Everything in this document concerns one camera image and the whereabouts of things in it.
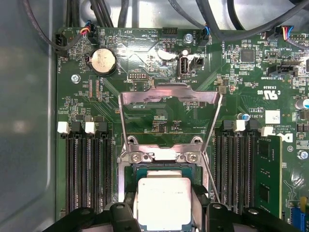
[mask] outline metal bracket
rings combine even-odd
[[[119,94],[119,110],[126,151],[131,152],[133,147],[129,146],[127,141],[123,106],[131,103],[159,102],[164,97],[177,97],[180,102],[197,101],[217,105],[217,109],[214,111],[212,117],[213,122],[209,123],[207,128],[208,136],[204,138],[204,143],[200,148],[200,151],[204,152],[210,140],[212,129],[214,128],[214,124],[220,111],[222,94],[217,91],[193,91],[192,88],[186,84],[159,84],[157,86],[150,87],[150,89],[145,92],[121,92]]]
[[[130,136],[133,143],[127,138],[124,105],[131,103],[159,102],[165,97],[177,97],[180,102],[205,102],[217,105],[212,112],[213,120],[208,124],[205,138],[198,139],[195,136],[189,144],[175,144],[173,147],[159,147],[158,145],[139,145],[134,136]],[[216,119],[218,117],[222,102],[222,94],[217,91],[193,91],[186,84],[159,84],[152,86],[148,91],[122,92],[119,94],[119,110],[124,136],[124,147],[118,158],[118,199],[123,201],[125,197],[124,174],[125,167],[131,163],[152,162],[153,160],[174,160],[175,162],[196,163],[203,167],[203,185],[208,189],[208,177],[211,180],[213,190],[217,191],[208,166],[206,148],[211,138]]]

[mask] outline screw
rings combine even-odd
[[[259,212],[257,212],[255,209],[249,209],[248,212],[254,215],[259,214]]]
[[[193,42],[193,35],[191,35],[191,34],[186,34],[186,35],[184,36],[184,42],[185,42],[186,44],[192,43],[192,42]]]
[[[78,83],[81,81],[80,75],[78,75],[78,74],[72,75],[72,76],[71,76],[71,81],[72,81],[74,84],[78,84]]]
[[[309,154],[308,154],[307,151],[300,150],[300,151],[298,152],[298,155],[297,155],[297,156],[298,156],[299,159],[305,160],[305,159],[308,158]]]
[[[222,206],[219,205],[219,204],[214,204],[213,207],[214,207],[215,209],[221,209],[221,208],[222,208]]]
[[[194,153],[191,153],[188,159],[189,159],[189,162],[195,163],[197,161],[197,155]]]
[[[131,158],[132,158],[132,161],[134,162],[134,163],[139,163],[139,162],[141,162],[141,154],[140,153],[137,153],[137,152],[135,152],[135,153],[132,153],[132,155],[131,155]]]

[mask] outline blue wire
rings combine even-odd
[[[207,31],[207,35],[209,35],[209,28],[207,26],[205,26],[205,29]]]
[[[293,30],[293,28],[294,28],[294,26],[291,26],[291,28],[290,28],[289,31],[288,31],[288,34],[287,34],[287,38],[288,38],[288,39],[290,38],[290,33],[291,33],[291,31]]]

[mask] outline black cable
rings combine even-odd
[[[72,48],[74,45],[76,45],[76,43],[80,40],[80,38],[83,36],[82,34],[78,34],[77,36],[75,36],[75,38],[65,47],[63,46],[59,46],[57,44],[55,44],[54,42],[50,41],[49,38],[44,34],[44,32],[42,31],[42,29],[40,28],[37,20],[34,17],[34,14],[31,10],[31,6],[29,4],[29,0],[22,0],[23,5],[25,7],[25,10],[27,12],[27,15],[34,27],[34,29],[38,32],[39,36],[49,45],[51,45],[53,48],[61,50],[61,51],[67,51],[70,48]]]
[[[103,14],[101,12],[101,9],[98,6],[97,0],[90,0],[90,3],[92,6],[92,10],[95,13],[95,16],[97,18],[98,24],[100,25],[100,27],[106,27]]]
[[[129,9],[129,0],[121,0],[121,10],[118,19],[118,27],[126,27],[126,16]]]
[[[279,16],[278,18],[275,18],[274,20],[263,24],[257,28],[246,30],[243,33],[235,33],[235,34],[225,34],[220,31],[217,22],[213,16],[211,7],[209,5],[208,0],[196,0],[199,10],[201,11],[201,14],[205,21],[207,22],[207,25],[210,27],[213,34],[222,41],[235,41],[235,40],[243,40],[247,39],[248,37],[254,36],[258,33],[268,31],[272,29],[273,27],[280,25],[281,23],[285,22],[292,16],[294,16],[296,13],[298,13],[300,10],[302,10],[306,5],[309,4],[309,0],[304,0],[297,6],[293,7],[292,9],[285,12],[283,15]]]
[[[72,0],[67,0],[66,3],[66,27],[72,26]]]
[[[301,44],[299,44],[299,43],[297,43],[297,42],[295,42],[295,41],[293,41],[291,39],[287,39],[286,42],[291,44],[291,45],[294,45],[294,46],[296,46],[296,47],[298,47],[298,48],[300,48],[300,49],[302,49],[304,51],[308,51],[309,50],[309,46],[301,45]]]
[[[73,27],[79,28],[79,0],[71,0],[72,1],[72,19],[73,19]]]
[[[105,0],[98,0],[98,5],[101,8],[107,27],[113,28],[114,25],[112,24],[112,19],[111,19],[110,13],[108,12]]]
[[[189,21],[191,24],[196,26],[197,28],[200,28],[201,30],[204,29],[204,25],[197,22],[195,19],[193,19],[190,15],[188,15],[183,8],[178,4],[176,0],[169,0],[169,3],[174,8],[174,10],[180,14],[182,17],[184,17],[187,21]]]
[[[235,10],[234,0],[227,0],[227,10],[228,15],[235,27],[236,30],[245,30],[245,28],[241,25]]]

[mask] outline white connector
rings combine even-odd
[[[71,128],[69,127],[68,122],[58,122],[58,133],[60,134],[69,134],[71,131]]]
[[[236,120],[234,121],[233,132],[239,132],[246,130],[246,121],[245,120]]]
[[[273,133],[274,128],[273,127],[262,127],[261,129],[258,130],[261,133],[262,137],[267,137],[269,135],[275,135]]]
[[[85,124],[85,132],[87,134],[95,134],[96,133],[96,125],[94,122],[86,122]]]

